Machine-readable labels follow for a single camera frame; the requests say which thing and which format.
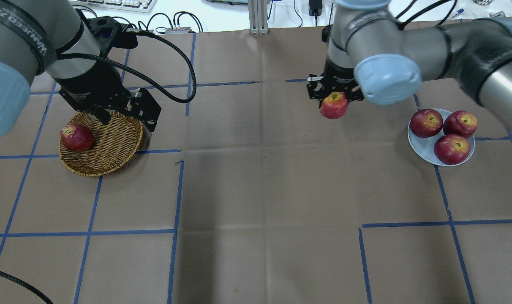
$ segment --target woven basket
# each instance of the woven basket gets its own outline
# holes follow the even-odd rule
[[[59,156],[65,167],[83,176],[100,176],[119,170],[128,163],[142,143],[143,124],[137,119],[115,111],[108,125],[92,120],[84,113],[77,113],[69,123],[84,125],[94,135],[93,146],[84,152],[68,150],[59,140]]]

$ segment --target plate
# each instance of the plate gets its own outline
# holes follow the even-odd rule
[[[451,112],[446,111],[446,110],[442,110],[442,109],[434,109],[434,110],[437,110],[440,113],[440,115],[442,115],[442,119],[444,121],[446,121],[447,116],[451,115]],[[470,153],[468,153],[466,160],[464,160],[458,164],[445,164],[445,163],[441,162],[434,154],[434,144],[436,144],[436,142],[442,136],[444,136],[443,130],[440,130],[440,133],[438,133],[437,135],[434,135],[432,137],[428,137],[428,138],[418,137],[418,136],[414,135],[412,130],[410,130],[410,123],[408,123],[408,141],[410,142],[410,146],[412,147],[414,152],[416,152],[416,154],[420,158],[423,158],[424,160],[430,162],[431,164],[435,164],[438,166],[445,166],[445,167],[458,166],[459,164],[462,164],[462,163],[466,162],[468,159],[470,159],[470,157],[474,153],[474,148],[476,146],[476,141],[474,140],[474,135],[467,138],[468,143],[470,144]]]

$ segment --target keyboard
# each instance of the keyboard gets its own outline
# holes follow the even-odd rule
[[[115,8],[116,10],[151,12],[158,0],[68,0],[70,4],[84,5],[88,8]]]

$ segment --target red fruit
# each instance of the red fruit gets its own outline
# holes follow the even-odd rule
[[[451,113],[444,122],[444,134],[457,134],[468,138],[478,128],[478,119],[470,112],[461,110]]]
[[[410,129],[414,135],[427,138],[440,133],[444,119],[437,110],[423,109],[417,111],[410,120]]]
[[[461,163],[469,153],[470,143],[457,134],[444,135],[434,145],[434,155],[445,164]]]
[[[88,127],[70,123],[61,130],[61,141],[68,150],[82,152],[93,145],[94,136]]]
[[[322,101],[320,113],[328,119],[343,117],[348,107],[348,99],[343,92],[332,92]]]

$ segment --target held apple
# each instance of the held apple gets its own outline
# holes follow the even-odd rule
[[[437,135],[442,129],[444,119],[437,110],[423,109],[417,111],[410,120],[410,129],[414,135],[427,138]]]
[[[61,130],[61,141],[68,150],[82,152],[90,149],[94,136],[88,127],[69,123]]]
[[[322,101],[320,113],[328,119],[343,117],[348,107],[348,99],[343,92],[332,92]]]
[[[469,153],[470,143],[457,134],[444,135],[434,145],[434,155],[445,164],[461,163]]]
[[[457,134],[468,138],[478,128],[478,119],[472,113],[461,110],[451,113],[444,122],[444,134]]]

